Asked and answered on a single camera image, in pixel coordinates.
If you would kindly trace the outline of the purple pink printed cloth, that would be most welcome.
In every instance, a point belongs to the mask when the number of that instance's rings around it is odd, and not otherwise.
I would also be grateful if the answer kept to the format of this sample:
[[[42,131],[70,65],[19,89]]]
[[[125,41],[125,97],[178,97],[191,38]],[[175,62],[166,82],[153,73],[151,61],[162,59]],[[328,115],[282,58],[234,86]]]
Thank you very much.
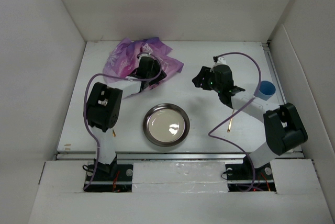
[[[137,56],[144,52],[157,57],[161,63],[162,72],[167,75],[163,80],[144,89],[145,91],[152,90],[182,71],[184,63],[169,57],[168,54],[171,51],[172,48],[164,44],[158,37],[137,41],[125,38],[109,53],[103,68],[103,74],[107,75],[104,77],[104,81],[108,86],[122,90],[123,99],[139,93],[141,82],[124,79],[139,66],[140,61]]]

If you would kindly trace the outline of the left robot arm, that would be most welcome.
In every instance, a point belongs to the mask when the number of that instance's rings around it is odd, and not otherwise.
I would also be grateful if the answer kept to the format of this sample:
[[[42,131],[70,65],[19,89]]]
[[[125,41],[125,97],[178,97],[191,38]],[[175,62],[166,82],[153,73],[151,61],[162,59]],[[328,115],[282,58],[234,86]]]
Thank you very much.
[[[91,173],[87,189],[96,177],[112,180],[118,172],[117,154],[107,131],[117,123],[122,99],[141,93],[152,84],[166,78],[159,59],[149,53],[138,55],[139,65],[130,75],[117,77],[98,73],[89,80],[83,105],[84,124],[89,135],[96,142],[96,159],[93,167],[86,167]]]

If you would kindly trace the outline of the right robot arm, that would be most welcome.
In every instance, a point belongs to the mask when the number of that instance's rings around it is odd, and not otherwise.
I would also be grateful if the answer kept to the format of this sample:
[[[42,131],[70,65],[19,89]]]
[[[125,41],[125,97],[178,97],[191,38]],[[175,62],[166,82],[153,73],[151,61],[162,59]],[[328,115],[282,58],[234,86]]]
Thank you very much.
[[[216,94],[222,104],[235,110],[234,115],[243,113],[242,133],[236,133],[234,141],[214,136],[211,130],[205,137],[205,145],[211,153],[231,152],[229,144],[236,147],[244,154],[243,162],[232,165],[228,179],[251,181],[273,159],[306,142],[308,136],[293,104],[279,105],[257,97],[258,91],[251,90],[259,89],[260,75],[250,71],[238,74],[234,81],[234,74],[226,64],[202,66],[192,83]]]

